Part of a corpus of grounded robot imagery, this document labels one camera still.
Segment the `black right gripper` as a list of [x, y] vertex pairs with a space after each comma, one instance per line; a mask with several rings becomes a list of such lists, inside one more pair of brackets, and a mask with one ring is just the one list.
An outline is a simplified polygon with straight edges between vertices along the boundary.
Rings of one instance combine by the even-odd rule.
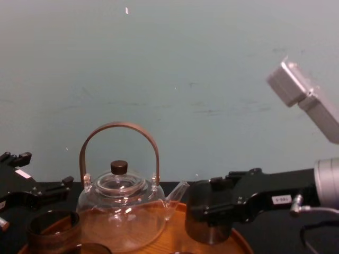
[[262, 212], [289, 210], [300, 194], [303, 204], [317, 206], [313, 174], [261, 174], [261, 168], [230, 171], [225, 177], [210, 178], [214, 192], [233, 189], [233, 200], [202, 201], [202, 218], [208, 226], [252, 222]]

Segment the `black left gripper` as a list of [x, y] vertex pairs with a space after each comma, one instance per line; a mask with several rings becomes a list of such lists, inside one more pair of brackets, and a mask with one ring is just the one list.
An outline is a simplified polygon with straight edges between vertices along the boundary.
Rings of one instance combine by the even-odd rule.
[[40, 204], [65, 201], [72, 189], [74, 178], [60, 182], [37, 184], [21, 167], [30, 164], [32, 153], [19, 155], [5, 152], [1, 155], [1, 212], [14, 207], [36, 210]]

